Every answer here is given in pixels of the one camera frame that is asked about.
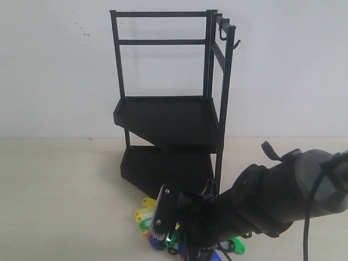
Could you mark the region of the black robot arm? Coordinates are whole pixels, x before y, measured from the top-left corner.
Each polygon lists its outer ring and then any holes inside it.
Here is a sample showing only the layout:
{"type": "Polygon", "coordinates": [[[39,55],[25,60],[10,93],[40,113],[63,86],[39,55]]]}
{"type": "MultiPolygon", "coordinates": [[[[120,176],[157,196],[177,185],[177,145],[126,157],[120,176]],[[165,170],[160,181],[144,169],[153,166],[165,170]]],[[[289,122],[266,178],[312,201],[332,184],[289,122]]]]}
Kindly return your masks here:
{"type": "Polygon", "coordinates": [[[262,149],[276,165],[248,166],[221,194],[213,179],[199,194],[164,184],[151,234],[163,241],[178,226],[188,245],[210,247],[249,233],[276,238],[295,221],[347,210],[346,152],[295,149],[278,156],[268,142],[262,149]]]}

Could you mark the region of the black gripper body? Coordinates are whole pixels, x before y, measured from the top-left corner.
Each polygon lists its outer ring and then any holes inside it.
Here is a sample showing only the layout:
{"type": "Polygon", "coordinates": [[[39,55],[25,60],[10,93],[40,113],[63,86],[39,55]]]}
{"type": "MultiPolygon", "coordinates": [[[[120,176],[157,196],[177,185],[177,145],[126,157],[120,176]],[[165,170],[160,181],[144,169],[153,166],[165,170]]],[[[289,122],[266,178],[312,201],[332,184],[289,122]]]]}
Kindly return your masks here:
{"type": "Polygon", "coordinates": [[[187,245],[215,245],[231,238],[216,218],[218,214],[211,200],[217,197],[217,182],[208,179],[202,192],[182,191],[177,203],[177,221],[181,226],[181,238],[187,245]]]}

